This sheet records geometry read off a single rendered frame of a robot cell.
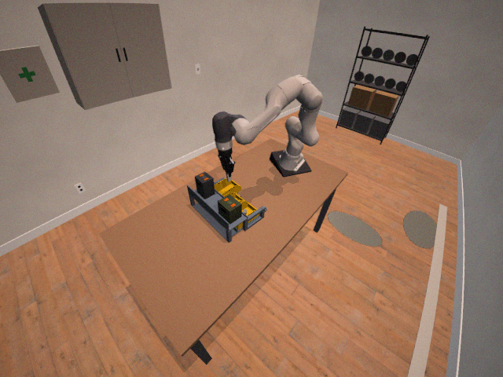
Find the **yellow bin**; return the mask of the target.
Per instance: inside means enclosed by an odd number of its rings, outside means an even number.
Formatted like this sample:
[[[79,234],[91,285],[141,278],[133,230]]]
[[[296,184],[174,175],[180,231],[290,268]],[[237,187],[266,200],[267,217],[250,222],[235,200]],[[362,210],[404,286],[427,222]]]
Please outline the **yellow bin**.
[[[241,204],[242,204],[242,212],[244,211],[244,209],[246,209],[246,210],[247,210],[247,213],[246,213],[246,215],[247,215],[247,216],[248,216],[248,215],[250,215],[250,214],[252,214],[253,212],[255,212],[255,211],[257,210],[257,209],[256,209],[255,207],[253,207],[253,206],[252,206],[249,202],[244,202],[244,201],[242,201],[242,202],[241,202]],[[260,215],[260,214],[256,215],[253,219],[257,218],[259,215]],[[253,219],[251,219],[250,221],[252,221]],[[249,223],[250,221],[248,221],[248,223]],[[241,229],[242,227],[243,227],[243,222],[242,222],[242,223],[240,223],[240,224],[239,224],[236,228],[237,228],[237,229]]]
[[[238,193],[241,191],[241,187],[235,181],[227,181],[226,178],[214,185],[214,187],[223,196],[229,192]]]
[[[224,197],[228,196],[228,195],[231,195],[234,199],[236,199],[237,201],[239,201],[240,203],[242,201],[246,202],[243,198],[241,198],[239,195],[237,195],[236,193],[234,192],[229,192],[227,194],[224,195]]]

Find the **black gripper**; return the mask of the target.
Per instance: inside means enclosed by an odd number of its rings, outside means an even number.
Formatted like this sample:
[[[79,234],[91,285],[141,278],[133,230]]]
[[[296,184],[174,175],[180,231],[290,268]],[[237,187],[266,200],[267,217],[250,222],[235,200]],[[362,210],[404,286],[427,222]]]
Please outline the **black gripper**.
[[[232,174],[233,173],[233,168],[234,168],[234,164],[235,164],[235,161],[232,161],[232,148],[226,150],[226,151],[222,151],[222,150],[218,150],[218,157],[220,159],[220,162],[222,164],[222,168],[223,170],[226,172],[226,179],[227,181],[231,181],[232,180]]]

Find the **dark grey metal shelf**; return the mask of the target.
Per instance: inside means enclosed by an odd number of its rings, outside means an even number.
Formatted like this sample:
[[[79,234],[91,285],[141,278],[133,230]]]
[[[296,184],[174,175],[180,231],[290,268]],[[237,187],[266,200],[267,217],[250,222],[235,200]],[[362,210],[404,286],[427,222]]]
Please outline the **dark grey metal shelf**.
[[[230,243],[232,241],[232,236],[237,234],[239,231],[242,229],[244,231],[248,230],[251,228],[254,224],[256,224],[258,221],[264,218],[264,213],[267,211],[267,207],[260,207],[258,210],[253,212],[250,215],[246,215],[245,213],[242,212],[242,215],[240,218],[238,218],[236,221],[233,223],[229,223],[227,220],[225,220],[219,213],[218,213],[218,201],[224,196],[220,194],[217,190],[215,190],[215,194],[213,196],[210,196],[206,199],[204,199],[198,192],[197,190],[192,190],[188,185],[187,189],[189,192],[189,199],[191,205],[225,238],[227,241]],[[194,192],[195,191],[195,192]],[[195,204],[196,200],[198,203]],[[253,219],[256,215],[260,215]],[[252,221],[250,221],[253,219]],[[248,223],[248,221],[250,221]],[[243,227],[241,229],[237,229],[236,226],[238,226],[240,223],[243,222]],[[225,229],[224,229],[224,228]]]

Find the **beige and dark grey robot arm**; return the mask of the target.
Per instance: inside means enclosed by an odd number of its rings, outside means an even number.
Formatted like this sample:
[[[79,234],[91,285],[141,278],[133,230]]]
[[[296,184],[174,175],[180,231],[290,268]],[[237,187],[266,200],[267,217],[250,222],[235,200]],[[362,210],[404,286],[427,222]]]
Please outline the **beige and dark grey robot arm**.
[[[318,105],[323,99],[320,91],[302,75],[290,77],[273,87],[266,95],[264,112],[251,122],[242,115],[231,115],[227,112],[215,114],[212,127],[216,148],[222,151],[232,148],[232,132],[238,144],[251,144],[258,134],[281,114],[281,110],[295,99],[301,103],[299,118],[291,116],[285,123],[289,143],[279,156],[279,163],[285,170],[297,171],[305,162],[301,153],[303,144],[314,146],[318,142],[319,134],[315,118],[321,107]]]

